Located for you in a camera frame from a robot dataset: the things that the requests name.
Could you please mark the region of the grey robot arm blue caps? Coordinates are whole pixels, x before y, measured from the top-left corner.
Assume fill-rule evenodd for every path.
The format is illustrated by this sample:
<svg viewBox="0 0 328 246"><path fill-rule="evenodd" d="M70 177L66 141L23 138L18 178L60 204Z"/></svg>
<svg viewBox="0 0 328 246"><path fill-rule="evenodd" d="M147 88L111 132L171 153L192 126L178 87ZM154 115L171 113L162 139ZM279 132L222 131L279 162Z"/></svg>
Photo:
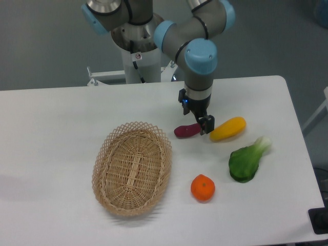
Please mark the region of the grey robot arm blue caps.
<svg viewBox="0 0 328 246"><path fill-rule="evenodd" d="M86 1L81 11L100 34L110 34L121 50L125 80L153 83L161 78L160 56L165 54L184 72L178 100L184 114L193 113L201 134L213 131L207 113L217 48L212 38L231 28L235 11L228 1L188 1L192 17L183 24L163 20L152 1Z"/></svg>

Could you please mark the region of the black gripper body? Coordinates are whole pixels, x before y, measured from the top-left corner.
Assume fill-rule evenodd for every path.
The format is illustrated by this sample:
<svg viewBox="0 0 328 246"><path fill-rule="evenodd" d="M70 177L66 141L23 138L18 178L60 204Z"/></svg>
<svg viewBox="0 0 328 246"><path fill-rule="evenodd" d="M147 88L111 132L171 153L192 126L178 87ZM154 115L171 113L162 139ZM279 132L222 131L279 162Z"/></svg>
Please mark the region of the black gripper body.
<svg viewBox="0 0 328 246"><path fill-rule="evenodd" d="M198 120L199 118L204 117L207 114L207 108L210 104L211 96L204 99L192 99L191 97L187 96L186 89L181 89L178 95L178 101L183 104L188 105L190 112L193 113L195 119Z"/></svg>

